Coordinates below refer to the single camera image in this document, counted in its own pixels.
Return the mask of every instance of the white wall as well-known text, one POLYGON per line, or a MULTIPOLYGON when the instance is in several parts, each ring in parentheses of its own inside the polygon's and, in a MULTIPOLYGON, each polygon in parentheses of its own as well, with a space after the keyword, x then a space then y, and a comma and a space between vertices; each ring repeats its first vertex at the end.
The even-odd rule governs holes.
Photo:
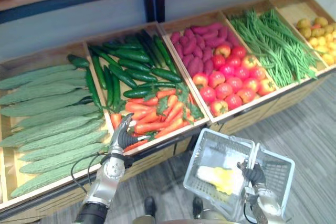
MULTIPOLYGON (((244 1, 166 0, 166 19, 244 1)), ((143 0, 101 0, 0 24, 0 61, 144 22, 143 0)))

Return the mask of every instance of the person's foot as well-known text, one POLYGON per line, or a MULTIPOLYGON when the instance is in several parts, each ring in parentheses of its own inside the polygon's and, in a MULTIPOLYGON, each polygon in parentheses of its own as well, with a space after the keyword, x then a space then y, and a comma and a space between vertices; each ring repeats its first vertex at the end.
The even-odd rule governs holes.
POLYGON ((194 219, 198 219, 201 212, 203 211, 203 201, 201 198, 195 196, 193 200, 193 216, 194 219))
POLYGON ((146 197, 145 199, 145 214, 155 217, 156 205, 155 200, 152 196, 146 197))

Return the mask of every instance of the red tomato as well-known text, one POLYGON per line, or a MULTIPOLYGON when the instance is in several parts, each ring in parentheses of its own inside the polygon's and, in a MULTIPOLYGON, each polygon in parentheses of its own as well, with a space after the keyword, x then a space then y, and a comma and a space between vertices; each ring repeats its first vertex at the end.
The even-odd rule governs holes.
POLYGON ((221 66, 225 65, 225 58, 223 55, 214 55, 212 57, 212 62, 214 64, 214 69, 219 69, 221 66))
POLYGON ((216 55, 224 55, 225 58, 228 57, 231 53, 231 48, 229 45, 220 45, 216 47, 215 54, 216 55))
POLYGON ((219 71, 225 76, 225 79, 233 77, 235 74, 235 68, 227 64, 222 66, 219 71))
POLYGON ((240 80, 244 81, 250 76, 250 73, 247 68, 238 67, 235 69, 235 76, 238 77, 240 80))
POLYGON ((266 70, 263 67, 256 66, 250 70, 250 77, 261 81, 266 77, 266 70))
POLYGON ((245 56, 241 61, 241 65, 247 69, 252 69, 257 65, 257 58, 253 55, 245 56))
POLYGON ((243 104, 253 101, 256 97, 256 93, 252 89, 241 89, 237 92, 237 95, 240 96, 243 104))
POLYGON ((216 100, 216 92, 213 88, 203 87, 199 92, 206 104, 210 104, 216 100))
POLYGON ((231 55, 243 58, 246 55, 246 49, 243 46, 236 46, 231 50, 231 55))
POLYGON ((224 101, 214 101, 210 105, 211 113, 214 116, 219 116, 228 111, 228 105, 224 101))
POLYGON ((234 110, 242 105, 242 99, 236 94, 229 95, 224 101, 227 103, 229 110, 234 110))
POLYGON ((259 90, 260 83, 255 78, 248 78, 243 82, 243 88, 252 89, 255 93, 259 90))
POLYGON ((233 93, 232 87, 227 83, 221 83, 215 88, 216 97, 220 100, 223 100, 228 95, 233 93))
POLYGON ((275 84, 273 82, 267 79, 260 81, 260 88, 258 90, 258 94, 263 96, 272 93, 273 91, 275 91, 275 84))
POLYGON ((209 75, 209 86, 215 88, 219 84, 225 82, 225 76, 219 71, 213 71, 209 75))
POLYGON ((196 86, 208 86, 209 78, 206 74, 204 73, 197 73, 193 77, 193 82, 195 83, 196 86))
POLYGON ((226 64, 234 68, 240 67, 241 62, 242 61, 240 60, 238 56, 230 56, 226 59, 226 64))
POLYGON ((232 87, 234 93, 238 92, 243 87, 243 82, 238 77, 231 77, 225 83, 232 87))

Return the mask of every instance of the robotic hand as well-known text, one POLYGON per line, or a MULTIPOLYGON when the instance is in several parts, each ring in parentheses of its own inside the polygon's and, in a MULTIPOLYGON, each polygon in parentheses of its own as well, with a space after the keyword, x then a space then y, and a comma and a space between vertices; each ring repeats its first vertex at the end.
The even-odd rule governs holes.
POLYGON ((123 155, 123 149, 136 143, 137 137, 127 133, 132 120, 132 113, 123 118, 115 130, 108 155, 102 159, 101 167, 97 171, 96 181, 88 191, 75 224, 103 224, 107 211, 116 194, 119 180, 124 175, 125 168, 132 165, 133 160, 123 155))
POLYGON ((243 176, 250 181, 253 186, 254 191, 248 192, 248 189, 246 189, 246 193, 257 223, 284 224, 285 221, 282 218, 282 209, 277 202, 277 196, 273 191, 267 189, 265 174, 261 166, 256 163, 253 169, 248 169, 246 165, 246 161, 242 164, 237 164, 238 168, 243 172, 243 176))

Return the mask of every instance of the orange carrot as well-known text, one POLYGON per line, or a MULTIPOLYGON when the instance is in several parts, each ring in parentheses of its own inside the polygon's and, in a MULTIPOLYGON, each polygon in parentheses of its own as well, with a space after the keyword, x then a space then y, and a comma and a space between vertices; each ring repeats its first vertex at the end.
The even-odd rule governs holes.
POLYGON ((151 113, 146 115, 143 119, 138 121, 138 124, 143 124, 143 123, 152 123, 155 122, 159 116, 156 114, 156 110, 153 110, 151 113))
POLYGON ((166 89, 166 90, 161 90, 156 93, 156 97, 158 99, 161 99, 163 97, 166 97, 167 95, 171 94, 176 94, 176 89, 166 89))
POLYGON ((129 99, 129 102, 137 103, 137 104, 142 104, 142 105, 147 105, 147 106, 156 106, 158 104, 159 99, 157 97, 153 97, 152 99, 149 99, 148 101, 143 101, 143 98, 134 98, 134 99, 129 99))
POLYGON ((170 113, 168 114, 165 122, 170 122, 171 120, 173 120, 173 118, 180 112, 182 111, 184 104, 182 102, 177 102, 175 104, 175 106, 173 107, 173 109, 170 111, 170 113))
POLYGON ((155 138, 159 138, 160 136, 167 135, 173 131, 178 130, 179 128, 183 127, 183 120, 182 118, 178 118, 176 121, 173 121, 169 126, 158 132, 155 138))
POLYGON ((157 131, 158 129, 165 128, 166 126, 166 122, 137 124, 134 127, 134 132, 136 132, 137 134, 144 134, 149 131, 157 131))
POLYGON ((128 152, 128 151, 130 151, 130 150, 132 150, 132 149, 135 149, 135 148, 139 147, 140 145, 143 145, 143 144, 146 144, 146 143, 148 143, 148 140, 147 140, 147 139, 146 139, 146 140, 142 140, 142 141, 138 141, 137 143, 132 144, 132 145, 126 147, 126 148, 124 149, 124 152, 128 152))
POLYGON ((133 102, 128 102, 125 105, 125 110, 127 110, 129 112, 135 112, 137 110, 150 110, 151 108, 152 107, 142 105, 142 104, 133 103, 133 102))
POLYGON ((121 114, 111 114, 111 121, 113 128, 118 128, 119 124, 121 123, 121 114))

